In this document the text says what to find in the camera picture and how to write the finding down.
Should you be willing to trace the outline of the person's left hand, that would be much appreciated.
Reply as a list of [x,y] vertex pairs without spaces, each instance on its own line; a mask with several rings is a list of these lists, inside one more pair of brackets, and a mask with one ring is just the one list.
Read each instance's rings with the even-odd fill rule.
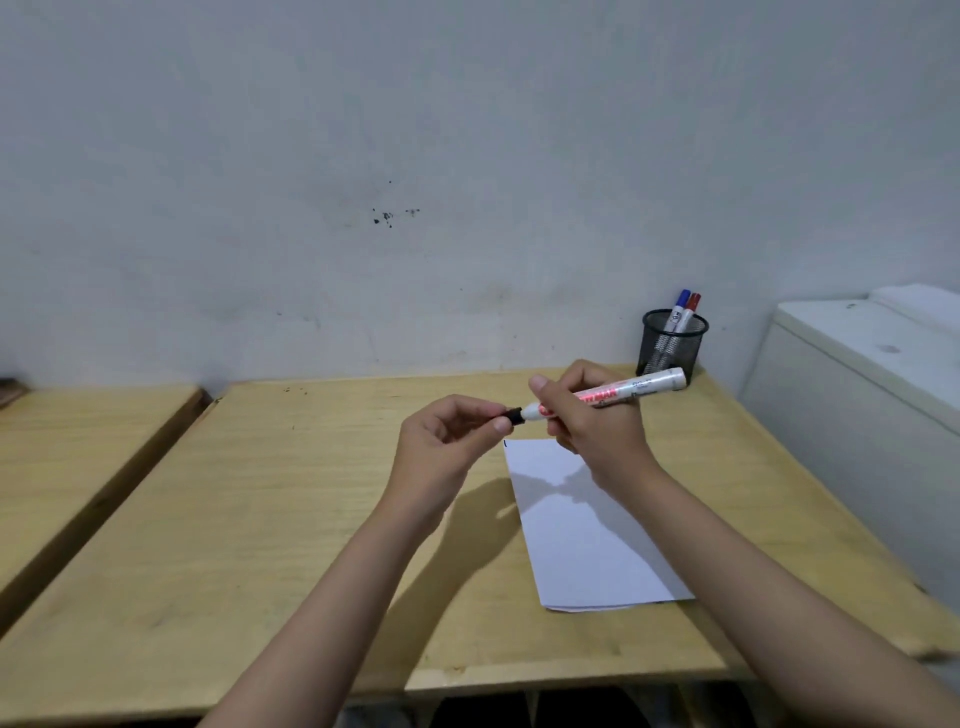
[[458,418],[503,417],[500,403],[449,394],[405,418],[380,506],[425,539],[439,525],[474,464],[500,444],[448,443]]

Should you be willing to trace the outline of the person's right hand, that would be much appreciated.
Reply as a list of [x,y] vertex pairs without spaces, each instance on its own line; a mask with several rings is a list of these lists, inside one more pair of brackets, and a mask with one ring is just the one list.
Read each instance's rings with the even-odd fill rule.
[[[621,381],[621,375],[600,364],[579,359],[562,374],[582,383],[576,392]],[[604,408],[582,402],[581,430],[574,443],[558,443],[580,455],[596,484],[629,508],[642,487],[663,474],[647,442],[637,400]]]

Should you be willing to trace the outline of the white marker pen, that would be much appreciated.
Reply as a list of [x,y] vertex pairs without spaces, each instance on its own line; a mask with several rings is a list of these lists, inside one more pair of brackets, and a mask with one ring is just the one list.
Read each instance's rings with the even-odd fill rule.
[[[682,368],[671,368],[615,383],[582,390],[575,393],[578,400],[593,408],[604,408],[627,403],[640,397],[671,391],[682,391],[688,387],[688,379]],[[533,402],[522,407],[524,424],[545,421],[551,414],[539,403]]]

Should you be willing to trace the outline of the person's right forearm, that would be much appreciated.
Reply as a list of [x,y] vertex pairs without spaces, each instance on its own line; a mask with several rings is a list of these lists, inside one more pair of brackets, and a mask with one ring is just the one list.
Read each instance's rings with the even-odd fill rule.
[[810,588],[660,467],[603,485],[651,537],[752,672],[807,722],[960,728],[960,697]]

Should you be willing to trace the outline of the person's left forearm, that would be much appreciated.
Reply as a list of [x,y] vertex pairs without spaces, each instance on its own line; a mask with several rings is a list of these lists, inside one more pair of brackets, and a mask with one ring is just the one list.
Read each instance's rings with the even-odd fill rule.
[[330,728],[446,508],[382,502],[197,728]]

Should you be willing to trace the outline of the white paper sheet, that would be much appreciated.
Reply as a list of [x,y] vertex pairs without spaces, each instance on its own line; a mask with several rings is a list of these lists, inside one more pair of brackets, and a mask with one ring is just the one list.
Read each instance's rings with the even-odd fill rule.
[[596,612],[692,601],[642,526],[552,440],[503,444],[540,604]]

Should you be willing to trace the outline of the black mesh pen holder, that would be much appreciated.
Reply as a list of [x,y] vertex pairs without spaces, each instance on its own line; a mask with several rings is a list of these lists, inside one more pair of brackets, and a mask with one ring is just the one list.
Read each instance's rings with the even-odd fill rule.
[[635,375],[642,376],[681,368],[690,384],[693,378],[702,339],[710,330],[709,322],[695,313],[685,333],[664,332],[664,324],[671,309],[648,311],[642,319],[642,339]]

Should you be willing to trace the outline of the white plastic cabinet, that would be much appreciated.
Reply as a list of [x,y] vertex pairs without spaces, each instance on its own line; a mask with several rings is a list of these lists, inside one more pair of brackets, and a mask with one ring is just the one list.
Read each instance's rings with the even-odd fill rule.
[[960,293],[783,302],[741,402],[960,615]]

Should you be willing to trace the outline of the wooden side desk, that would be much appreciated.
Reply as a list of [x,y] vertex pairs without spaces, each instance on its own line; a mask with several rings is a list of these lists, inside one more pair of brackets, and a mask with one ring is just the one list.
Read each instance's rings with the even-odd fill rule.
[[210,402],[174,384],[34,390],[0,408],[0,639]]

